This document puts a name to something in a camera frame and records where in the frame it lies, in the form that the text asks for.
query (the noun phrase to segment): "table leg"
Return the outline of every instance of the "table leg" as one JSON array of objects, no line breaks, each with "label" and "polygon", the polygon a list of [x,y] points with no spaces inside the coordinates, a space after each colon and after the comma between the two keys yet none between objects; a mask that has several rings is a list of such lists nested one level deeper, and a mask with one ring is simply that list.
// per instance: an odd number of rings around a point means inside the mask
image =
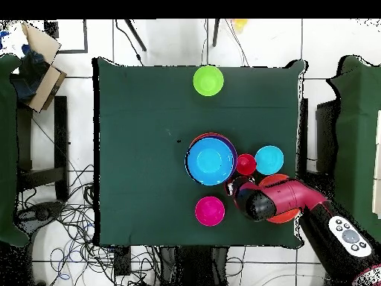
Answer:
[{"label": "table leg", "polygon": [[220,25],[220,19],[214,19],[214,32],[213,32],[213,47],[217,45],[218,26]]},{"label": "table leg", "polygon": [[143,44],[141,38],[139,37],[138,33],[136,33],[136,30],[134,29],[134,27],[133,27],[133,25],[132,25],[132,23],[131,23],[131,20],[129,20],[129,19],[125,19],[124,21],[126,21],[129,30],[132,32],[132,34],[134,35],[135,39],[138,41],[138,43],[139,43],[141,49],[142,49],[143,51],[147,51],[146,46],[144,46],[144,44]]}]

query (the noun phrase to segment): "red cup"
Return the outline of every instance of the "red cup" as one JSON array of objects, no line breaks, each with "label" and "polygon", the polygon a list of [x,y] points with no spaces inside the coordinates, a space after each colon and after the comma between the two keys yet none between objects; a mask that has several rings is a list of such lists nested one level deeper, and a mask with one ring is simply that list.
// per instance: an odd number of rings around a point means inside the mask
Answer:
[{"label": "red cup", "polygon": [[[276,182],[287,179],[288,176],[286,174],[272,174],[271,176],[265,177],[262,181],[260,181],[260,186],[271,185]],[[299,213],[299,209],[291,209],[282,214],[272,216],[271,218],[267,218],[267,221],[270,223],[286,223],[295,218],[295,216]]]},{"label": "red cup", "polygon": [[216,226],[225,216],[225,207],[216,197],[203,197],[196,204],[197,220],[204,226]]},{"label": "red cup", "polygon": [[240,174],[244,176],[249,176],[250,174],[253,174],[256,167],[257,163],[252,155],[248,153],[243,153],[242,155],[238,156],[237,171]]}]

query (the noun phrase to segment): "blue bowl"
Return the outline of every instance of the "blue bowl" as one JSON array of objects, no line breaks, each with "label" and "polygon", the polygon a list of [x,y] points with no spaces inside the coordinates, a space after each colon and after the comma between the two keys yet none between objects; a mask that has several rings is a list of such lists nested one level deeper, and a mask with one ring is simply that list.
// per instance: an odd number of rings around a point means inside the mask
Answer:
[{"label": "blue bowl", "polygon": [[185,168],[196,182],[217,185],[226,181],[234,167],[233,153],[225,142],[203,138],[192,144],[185,156]]},{"label": "blue bowl", "polygon": [[265,146],[255,155],[257,171],[264,174],[276,174],[284,163],[282,150],[276,146]]},{"label": "blue bowl", "polygon": [[233,175],[235,172],[235,168],[237,167],[237,161],[238,161],[238,155],[237,151],[234,148],[234,145],[225,137],[225,136],[218,136],[218,135],[209,135],[204,138],[214,138],[219,139],[221,142],[226,144],[226,146],[229,147],[230,151],[233,153],[233,168],[231,169],[231,173],[229,174],[229,177]]}]

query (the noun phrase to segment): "red plate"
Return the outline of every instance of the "red plate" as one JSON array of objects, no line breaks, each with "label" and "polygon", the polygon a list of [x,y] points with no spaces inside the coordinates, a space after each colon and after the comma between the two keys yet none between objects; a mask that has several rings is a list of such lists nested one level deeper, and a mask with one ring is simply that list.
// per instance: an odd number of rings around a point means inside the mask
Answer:
[{"label": "red plate", "polygon": [[[285,174],[272,174],[271,176],[265,177],[262,181],[260,181],[259,185],[270,185],[287,178],[288,176]],[[286,223],[287,221],[294,219],[298,213],[299,209],[291,209],[288,212],[284,212],[271,218],[267,218],[267,220],[270,223]]]}]

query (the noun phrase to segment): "stacked bowls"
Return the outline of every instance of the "stacked bowls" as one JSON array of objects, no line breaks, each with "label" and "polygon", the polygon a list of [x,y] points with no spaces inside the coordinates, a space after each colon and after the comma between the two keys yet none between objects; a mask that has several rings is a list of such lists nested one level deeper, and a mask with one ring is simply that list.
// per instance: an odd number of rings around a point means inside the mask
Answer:
[{"label": "stacked bowls", "polygon": [[233,144],[217,133],[196,137],[185,155],[185,168],[189,176],[203,185],[225,182],[237,167],[237,151]]}]

